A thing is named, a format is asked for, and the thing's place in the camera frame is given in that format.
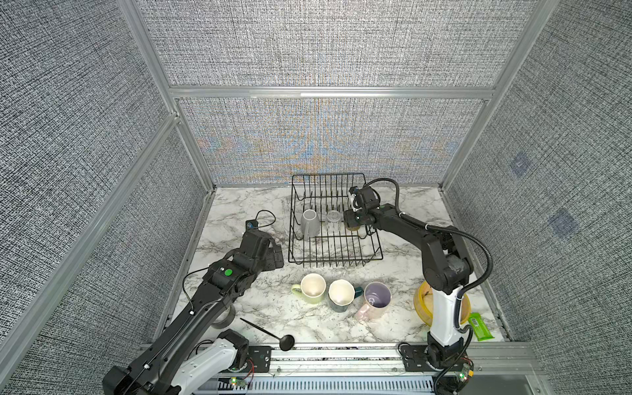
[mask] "red wire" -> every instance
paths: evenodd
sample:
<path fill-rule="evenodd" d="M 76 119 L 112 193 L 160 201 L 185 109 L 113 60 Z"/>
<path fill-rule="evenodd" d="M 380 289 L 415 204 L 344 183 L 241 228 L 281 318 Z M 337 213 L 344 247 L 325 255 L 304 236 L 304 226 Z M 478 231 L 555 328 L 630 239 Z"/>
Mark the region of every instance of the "red wire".
<path fill-rule="evenodd" d="M 252 360 L 248 360 L 248 361 L 250 361 L 250 366 L 252 366 L 252 368 L 250 369 L 250 373 L 248 373 L 248 376 L 252 374 L 252 378 L 250 379 L 250 382 L 248 383 L 248 387 L 250 387 L 250 384 L 252 384 L 252 380 L 255 379 L 255 364 L 252 362 Z"/>

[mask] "marble countertop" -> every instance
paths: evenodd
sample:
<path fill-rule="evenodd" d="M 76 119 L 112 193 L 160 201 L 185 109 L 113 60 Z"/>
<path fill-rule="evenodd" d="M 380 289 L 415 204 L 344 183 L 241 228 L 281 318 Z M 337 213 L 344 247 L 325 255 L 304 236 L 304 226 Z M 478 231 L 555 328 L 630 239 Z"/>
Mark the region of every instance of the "marble countertop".
<path fill-rule="evenodd" d="M 390 188 L 376 188 L 382 202 L 392 202 Z M 421 253 L 414 246 L 394 234 L 379 232 L 383 260 L 351 267 L 310 267 L 309 264 L 288 263 L 290 215 L 290 187 L 285 188 L 219 188 L 210 208 L 189 272 L 207 267 L 241 242 L 244 223 L 255 217 L 260 209 L 275 213 L 277 221 L 264 228 L 283 248 L 285 266 L 263 272 L 245 294 L 235 303 L 236 318 L 229 326 L 251 343 L 270 343 L 274 339 L 246 325 L 243 317 L 268 331 L 283 336 L 292 334 L 297 343 L 384 343 L 398 341 L 425 341 L 430 328 L 416 314 L 413 295 L 423 282 Z M 436 188 L 407 187 L 401 189 L 401 209 L 423 221 L 447 226 L 448 213 Z M 260 223 L 265 223 L 262 213 Z M 329 285 L 333 280 L 346 279 L 354 286 L 365 286 L 380 281 L 391 290 L 392 302 L 388 311 L 377 320 L 358 321 L 354 314 L 363 298 L 357 298 L 347 312 L 335 313 L 326 299 L 318 305 L 309 305 L 291 293 L 292 284 L 298 284 L 309 273 L 319 273 Z M 192 274 L 185 282 L 189 295 L 195 293 L 204 271 Z M 472 311 L 483 317 L 494 336 L 488 341 L 503 341 L 492 311 L 480 288 L 468 292 Z M 186 306 L 184 293 L 180 294 L 174 314 Z M 220 330 L 209 329 L 204 339 L 215 339 Z"/>

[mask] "gray fabric wall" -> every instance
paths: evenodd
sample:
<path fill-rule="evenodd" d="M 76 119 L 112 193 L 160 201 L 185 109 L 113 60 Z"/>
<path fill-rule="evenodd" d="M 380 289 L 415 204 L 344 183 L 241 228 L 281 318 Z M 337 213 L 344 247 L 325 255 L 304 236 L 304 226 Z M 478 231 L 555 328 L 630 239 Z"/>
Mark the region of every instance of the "gray fabric wall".
<path fill-rule="evenodd" d="M 3 394 L 98 394 L 151 342 L 206 191 L 172 131 Z"/>
<path fill-rule="evenodd" d="M 0 7 L 0 340 L 167 109 L 115 0 Z M 150 341 L 206 191 L 172 131 L 6 394 L 100 393 Z"/>
<path fill-rule="evenodd" d="M 175 85 L 490 86 L 537 0 L 139 0 Z"/>
<path fill-rule="evenodd" d="M 172 85 L 492 87 L 537 0 L 139 0 Z M 182 100 L 220 184 L 438 183 L 479 100 Z"/>
<path fill-rule="evenodd" d="M 0 9 L 2 341 L 166 117 L 116 2 Z"/>
<path fill-rule="evenodd" d="M 632 3 L 563 0 L 447 191 L 558 395 L 627 394 Z"/>
<path fill-rule="evenodd" d="M 181 99 L 217 183 L 364 172 L 439 183 L 477 99 Z"/>

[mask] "gray mug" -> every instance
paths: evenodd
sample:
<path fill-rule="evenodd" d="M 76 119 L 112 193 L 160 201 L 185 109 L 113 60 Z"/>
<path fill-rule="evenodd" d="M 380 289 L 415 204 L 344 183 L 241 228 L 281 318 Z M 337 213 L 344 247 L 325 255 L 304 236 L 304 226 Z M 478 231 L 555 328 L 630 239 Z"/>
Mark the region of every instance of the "gray mug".
<path fill-rule="evenodd" d="M 304 211 L 301 216 L 301 232 L 304 240 L 318 236 L 320 233 L 320 217 L 316 211 L 312 209 Z"/>
<path fill-rule="evenodd" d="M 336 313 L 344 313 L 351 302 L 364 293 L 362 287 L 353 287 L 347 280 L 336 280 L 329 286 L 329 307 Z"/>

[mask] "mug handle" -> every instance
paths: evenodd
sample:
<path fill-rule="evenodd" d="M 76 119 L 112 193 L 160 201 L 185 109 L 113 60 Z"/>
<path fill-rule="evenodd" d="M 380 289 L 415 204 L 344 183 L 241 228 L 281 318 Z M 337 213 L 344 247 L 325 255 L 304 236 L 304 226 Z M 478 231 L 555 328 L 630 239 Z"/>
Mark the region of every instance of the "mug handle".
<path fill-rule="evenodd" d="M 292 284 L 290 290 L 296 296 L 301 296 L 303 294 L 303 291 L 301 291 L 301 284 Z"/>
<path fill-rule="evenodd" d="M 355 313 L 356 320 L 358 321 L 365 320 L 367 318 L 367 313 L 370 308 L 371 308 L 371 305 L 369 305 L 368 303 L 363 304 L 362 307 L 360 307 L 360 309 L 358 310 L 358 312 Z"/>
<path fill-rule="evenodd" d="M 353 294 L 354 299 L 364 294 L 364 289 L 362 289 L 362 287 L 356 287 L 354 288 L 354 291 L 355 291 L 355 294 Z"/>

